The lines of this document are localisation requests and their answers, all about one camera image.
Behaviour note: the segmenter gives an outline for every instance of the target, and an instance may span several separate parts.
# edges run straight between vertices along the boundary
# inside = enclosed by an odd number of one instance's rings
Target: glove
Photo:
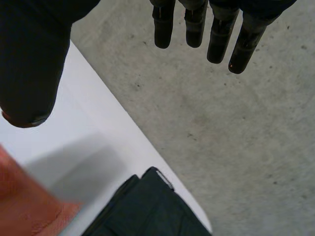
[[[155,44],[167,48],[173,30],[175,0],[150,0],[155,24]],[[185,7],[186,42],[197,48],[201,45],[208,0],[179,0]],[[242,73],[258,45],[267,26],[296,0],[209,0],[214,20],[211,29],[207,59],[221,63],[228,46],[239,10],[243,11],[243,24],[236,42],[229,70]]]
[[[42,124],[55,104],[72,24],[100,0],[0,0],[0,107],[12,125]]]

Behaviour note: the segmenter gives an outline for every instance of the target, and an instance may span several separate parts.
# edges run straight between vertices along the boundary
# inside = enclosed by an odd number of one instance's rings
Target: gloved hand
[[[100,0],[0,0],[0,107],[12,125],[42,124],[55,104],[72,24]]]
[[[173,30],[176,0],[150,0],[155,24],[155,44],[167,48]],[[193,48],[201,45],[208,0],[179,0],[186,8],[186,41]],[[221,63],[228,46],[239,10],[243,11],[243,25],[236,42],[229,70],[242,73],[264,34],[267,26],[296,0],[209,0],[214,20],[211,29],[207,59]]]

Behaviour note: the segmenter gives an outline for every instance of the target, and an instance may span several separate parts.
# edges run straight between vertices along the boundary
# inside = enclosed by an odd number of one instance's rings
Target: gray concrete floor
[[[315,236],[315,3],[299,0],[266,31],[241,75],[204,41],[154,45],[149,0],[102,0],[72,40],[187,188],[218,236]]]

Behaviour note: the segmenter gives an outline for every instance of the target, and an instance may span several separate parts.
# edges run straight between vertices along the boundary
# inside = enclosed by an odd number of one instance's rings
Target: orange fabric
[[[0,145],[0,234],[57,236],[80,210],[49,194]]]

